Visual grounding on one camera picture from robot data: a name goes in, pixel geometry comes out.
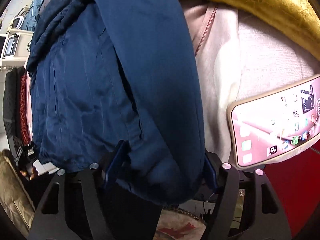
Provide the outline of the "person left hand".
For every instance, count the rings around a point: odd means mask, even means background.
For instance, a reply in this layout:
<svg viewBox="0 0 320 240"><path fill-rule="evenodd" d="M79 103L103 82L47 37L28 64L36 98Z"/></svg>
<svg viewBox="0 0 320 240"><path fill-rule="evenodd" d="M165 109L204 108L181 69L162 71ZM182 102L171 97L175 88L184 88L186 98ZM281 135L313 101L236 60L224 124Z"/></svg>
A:
<svg viewBox="0 0 320 240"><path fill-rule="evenodd" d="M29 179L29 180L33 180L35 178L37 178L39 176L39 173L36 169L35 166L32 166L31 171L20 171L20 173L22 174L22 176L24 176L25 178Z"/></svg>

